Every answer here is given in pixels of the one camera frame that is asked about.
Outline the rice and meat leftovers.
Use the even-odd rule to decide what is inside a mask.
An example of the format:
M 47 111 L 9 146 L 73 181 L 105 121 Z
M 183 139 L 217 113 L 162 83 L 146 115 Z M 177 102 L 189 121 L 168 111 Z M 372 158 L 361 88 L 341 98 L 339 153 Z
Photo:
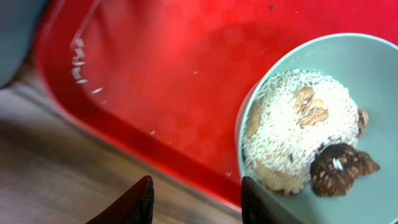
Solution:
M 368 120 L 332 77 L 302 69 L 276 73 L 259 87 L 249 108 L 243 164 L 275 194 L 311 187 L 320 197 L 344 196 L 356 179 L 381 168 L 356 148 Z

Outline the green bowl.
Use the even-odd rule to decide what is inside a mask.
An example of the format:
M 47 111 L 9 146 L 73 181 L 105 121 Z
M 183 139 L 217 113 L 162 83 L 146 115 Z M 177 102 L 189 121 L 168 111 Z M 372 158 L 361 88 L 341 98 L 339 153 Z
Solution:
M 341 33 L 293 49 L 246 95 L 235 141 L 278 222 L 396 223 L 396 45 Z

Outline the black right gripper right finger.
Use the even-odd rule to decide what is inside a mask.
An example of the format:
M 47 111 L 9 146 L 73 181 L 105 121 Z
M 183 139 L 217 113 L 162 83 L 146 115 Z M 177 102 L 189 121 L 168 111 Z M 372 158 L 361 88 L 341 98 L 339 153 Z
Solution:
M 243 224 L 303 224 L 249 176 L 241 182 Z

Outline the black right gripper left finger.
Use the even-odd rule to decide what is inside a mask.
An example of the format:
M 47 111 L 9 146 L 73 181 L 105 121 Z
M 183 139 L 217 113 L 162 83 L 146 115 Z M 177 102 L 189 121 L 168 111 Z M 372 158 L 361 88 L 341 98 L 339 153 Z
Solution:
M 152 224 L 154 183 L 144 176 L 86 224 Z

